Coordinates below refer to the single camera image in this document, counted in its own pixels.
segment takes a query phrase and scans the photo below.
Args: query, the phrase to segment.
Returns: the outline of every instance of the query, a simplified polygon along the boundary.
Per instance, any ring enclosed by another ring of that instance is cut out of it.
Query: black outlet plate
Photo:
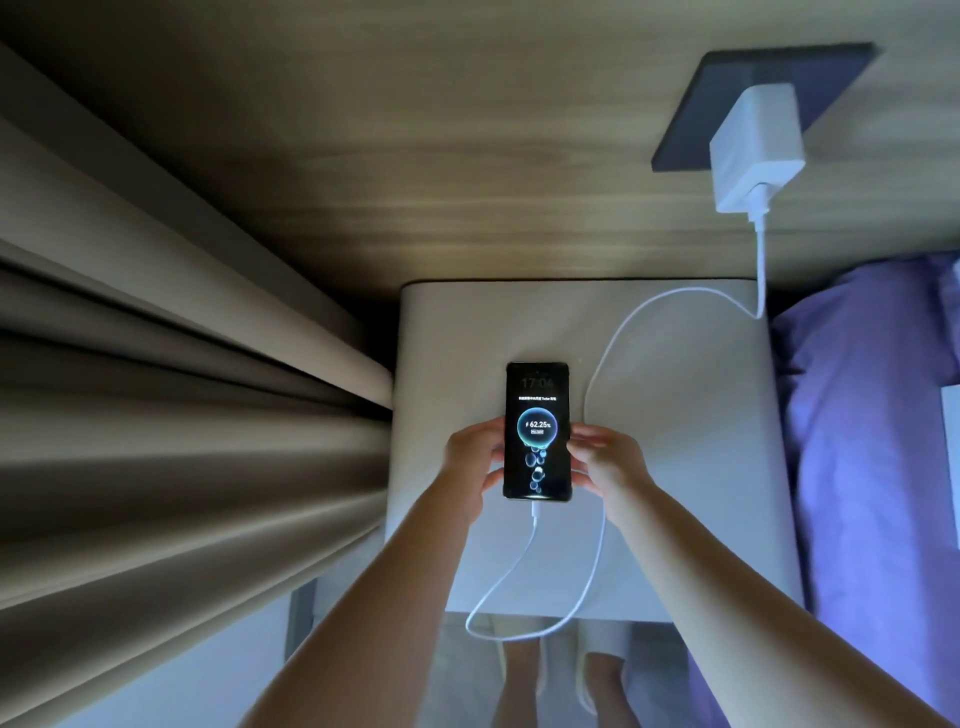
[[[707,53],[654,153],[654,172],[709,169],[710,140],[752,85],[793,84],[806,131],[878,53],[873,43]]]

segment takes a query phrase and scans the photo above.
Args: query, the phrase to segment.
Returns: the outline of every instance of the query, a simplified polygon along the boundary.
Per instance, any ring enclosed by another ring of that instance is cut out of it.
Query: black smartphone
[[[560,362],[507,365],[503,495],[570,500],[570,372]]]

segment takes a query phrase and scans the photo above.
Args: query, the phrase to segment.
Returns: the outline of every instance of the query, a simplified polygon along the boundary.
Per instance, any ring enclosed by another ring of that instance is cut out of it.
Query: charging cable
[[[769,184],[758,184],[750,192],[747,193],[747,216],[754,224],[754,229],[756,230],[756,311],[752,311],[750,308],[745,306],[743,303],[735,299],[729,293],[724,291],[717,290],[716,288],[710,288],[704,285],[685,285],[680,288],[671,288],[669,291],[663,291],[663,293],[658,293],[656,296],[647,299],[639,306],[634,308],[627,317],[620,323],[620,326],[616,328],[616,331],[613,333],[613,336],[610,338],[610,343],[607,345],[607,348],[604,349],[603,355],[600,357],[600,361],[597,363],[596,369],[593,370],[593,376],[590,377],[590,381],[587,385],[587,390],[584,392],[584,422],[588,422],[587,416],[587,405],[589,403],[590,392],[593,390],[593,383],[596,381],[597,376],[600,374],[600,370],[603,369],[603,365],[607,361],[607,356],[610,354],[613,345],[616,343],[617,338],[620,336],[620,332],[629,324],[634,316],[636,316],[640,311],[646,308],[651,303],[665,299],[668,296],[673,296],[677,293],[712,293],[720,298],[726,299],[745,314],[750,316],[750,318],[759,321],[763,318],[763,311],[766,307],[766,294],[767,294],[767,272],[766,272],[766,219],[767,213],[770,211],[770,198],[772,196],[772,189]],[[474,618],[477,616],[477,613],[487,603],[487,599],[496,591],[504,581],[507,580],[507,577],[510,576],[520,562],[523,561],[523,558],[527,555],[527,552],[530,550],[530,546],[533,545],[534,539],[537,537],[537,526],[540,523],[540,503],[534,501],[530,510],[530,515],[533,519],[533,527],[530,529],[530,538],[527,540],[527,545],[520,552],[520,555],[514,561],[513,565],[496,580],[496,583],[493,584],[488,590],[487,593],[483,595],[483,598],[477,602],[477,605],[473,607],[473,611],[467,617],[467,623],[465,627],[467,631],[473,637],[478,640],[489,640],[491,642],[500,642],[500,643],[509,643],[509,642],[521,642],[523,640],[536,640],[541,637],[546,637],[551,635],[557,630],[564,627],[571,619],[573,619],[577,612],[580,610],[580,607],[583,606],[584,601],[587,599],[587,594],[590,591],[590,586],[593,584],[593,577],[596,576],[597,567],[600,566],[600,556],[603,554],[603,542],[604,537],[607,534],[607,507],[604,506],[601,510],[601,519],[600,521],[600,537],[597,540],[597,550],[596,555],[593,557],[593,566],[590,567],[590,574],[587,577],[587,584],[584,585],[584,590],[580,592],[580,598],[577,599],[577,602],[573,605],[573,608],[569,613],[558,621],[556,624],[552,624],[545,629],[541,629],[539,632],[530,632],[525,635],[512,635],[510,637],[499,637],[497,635],[485,635],[479,632],[475,632],[470,624],[473,622]]]

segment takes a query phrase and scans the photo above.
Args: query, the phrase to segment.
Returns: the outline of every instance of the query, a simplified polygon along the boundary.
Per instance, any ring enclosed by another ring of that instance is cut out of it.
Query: purple bedding
[[[807,606],[960,723],[960,551],[940,388],[954,255],[865,265],[772,324]],[[696,666],[695,707],[726,720]]]

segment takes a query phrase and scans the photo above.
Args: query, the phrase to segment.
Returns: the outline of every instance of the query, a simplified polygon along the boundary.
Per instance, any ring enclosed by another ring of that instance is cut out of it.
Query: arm
[[[633,438],[575,425],[574,483],[607,513],[731,726],[949,726],[721,544],[647,472]]]
[[[483,491],[503,478],[503,420],[450,437],[440,474],[256,701],[242,728],[412,726]]]

